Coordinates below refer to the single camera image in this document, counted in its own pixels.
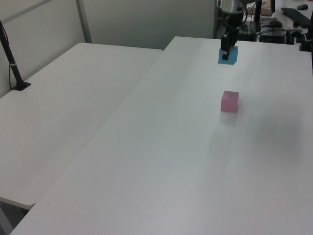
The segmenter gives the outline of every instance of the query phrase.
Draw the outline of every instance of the electronic device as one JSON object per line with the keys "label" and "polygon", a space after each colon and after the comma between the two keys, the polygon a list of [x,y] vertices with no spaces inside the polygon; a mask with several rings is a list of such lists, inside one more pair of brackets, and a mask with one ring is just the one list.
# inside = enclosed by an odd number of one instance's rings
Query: electronic device
{"label": "electronic device", "polygon": [[302,13],[298,12],[296,9],[282,7],[282,11],[286,16],[288,16],[293,21],[298,21],[299,25],[302,28],[308,28],[309,27],[309,25],[310,25],[309,18],[304,16]]}
{"label": "electronic device", "polygon": [[271,27],[262,27],[259,42],[285,44],[285,35],[285,31],[279,28],[273,30]]}
{"label": "electronic device", "polygon": [[[248,10],[246,5],[255,2],[254,22],[260,22],[260,14],[262,8],[261,0],[218,0],[217,6],[223,11],[223,25],[226,28],[225,34],[221,39],[222,59],[228,60],[230,47],[235,46],[239,30],[246,22]],[[271,8],[275,12],[275,0],[271,0]],[[243,22],[244,13],[246,12],[246,19]]]}
{"label": "electronic device", "polygon": [[300,5],[300,6],[297,6],[297,10],[306,10],[306,9],[308,9],[309,7],[308,7],[308,5],[306,5],[306,4],[302,4],[302,5]]}
{"label": "electronic device", "polygon": [[255,26],[254,22],[245,23],[239,28],[238,41],[248,41],[255,42],[256,40],[256,31],[258,27]]}

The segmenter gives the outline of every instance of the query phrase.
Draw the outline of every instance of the black mouse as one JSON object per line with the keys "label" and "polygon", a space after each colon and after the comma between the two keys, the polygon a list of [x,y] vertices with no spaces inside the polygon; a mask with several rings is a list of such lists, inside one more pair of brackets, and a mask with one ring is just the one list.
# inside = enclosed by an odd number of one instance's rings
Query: black mouse
{"label": "black mouse", "polygon": [[308,7],[308,5],[306,5],[306,4],[297,6],[297,9],[298,9],[298,10],[306,10],[306,9],[308,9],[308,8],[309,8],[309,7]]}

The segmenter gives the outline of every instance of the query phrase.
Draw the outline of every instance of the floor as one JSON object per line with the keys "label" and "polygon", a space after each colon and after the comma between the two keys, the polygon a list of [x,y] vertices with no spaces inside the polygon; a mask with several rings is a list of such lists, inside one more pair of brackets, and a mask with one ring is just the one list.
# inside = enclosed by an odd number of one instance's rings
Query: floor
{"label": "floor", "polygon": [[9,235],[27,213],[25,209],[0,202],[0,235]]}

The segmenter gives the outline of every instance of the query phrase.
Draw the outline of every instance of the black cable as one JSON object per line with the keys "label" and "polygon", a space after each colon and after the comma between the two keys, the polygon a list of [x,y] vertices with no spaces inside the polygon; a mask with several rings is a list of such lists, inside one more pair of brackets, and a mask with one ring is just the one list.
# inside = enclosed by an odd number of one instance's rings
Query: black cable
{"label": "black cable", "polygon": [[[6,41],[8,42],[8,45],[9,45],[9,38],[8,38],[8,35],[6,34],[5,28],[3,27],[3,25],[1,25],[1,28],[4,31]],[[9,85],[10,85],[10,89],[12,90],[12,85],[11,85],[11,66],[10,66],[10,64],[9,64]]]}
{"label": "black cable", "polygon": [[290,32],[292,31],[296,31],[296,32],[299,32],[299,33],[303,33],[303,31],[301,29],[291,29]]}
{"label": "black cable", "polygon": [[256,2],[254,3],[253,7],[251,8],[251,20],[250,20],[250,25],[249,25],[249,29],[250,29],[250,31],[251,31],[254,35],[256,35],[256,32],[254,32],[254,31],[251,29],[251,23],[252,23],[252,14],[253,14],[253,10],[254,10],[255,4],[256,4]]}
{"label": "black cable", "polygon": [[276,31],[285,31],[285,32],[287,32],[287,30],[285,30],[285,29],[269,29],[269,30],[265,30],[265,31],[262,31],[262,32],[256,34],[256,36],[260,36],[261,34],[264,34],[264,33],[276,32]]}
{"label": "black cable", "polygon": [[240,0],[240,1],[241,1],[242,5],[244,6],[245,12],[246,12],[246,18],[243,22],[243,25],[244,25],[246,23],[247,18],[248,18],[248,9],[246,8],[246,4],[244,3],[244,0]]}
{"label": "black cable", "polygon": [[9,65],[9,84],[10,84],[10,89],[12,90],[11,86],[11,66]]}
{"label": "black cable", "polygon": [[284,36],[283,36],[283,41],[284,41],[284,43],[286,44],[286,42],[285,42],[285,37],[287,36],[287,34],[285,34]]}
{"label": "black cable", "polygon": [[4,27],[3,27],[3,25],[1,25],[1,27],[2,27],[2,30],[4,31],[6,41],[7,41],[7,42],[8,42],[8,44],[9,44],[9,38],[8,38],[8,35],[6,34],[6,31],[5,31]]}

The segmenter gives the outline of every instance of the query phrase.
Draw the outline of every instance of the plastic block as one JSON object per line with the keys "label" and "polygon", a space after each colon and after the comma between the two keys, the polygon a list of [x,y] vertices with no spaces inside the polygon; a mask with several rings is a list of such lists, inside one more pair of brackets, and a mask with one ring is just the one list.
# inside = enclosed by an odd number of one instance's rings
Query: plastic block
{"label": "plastic block", "polygon": [[224,91],[221,111],[235,113],[238,109],[239,92]]}
{"label": "plastic block", "polygon": [[230,47],[228,60],[223,60],[223,51],[220,49],[219,64],[234,65],[237,62],[238,47]]}

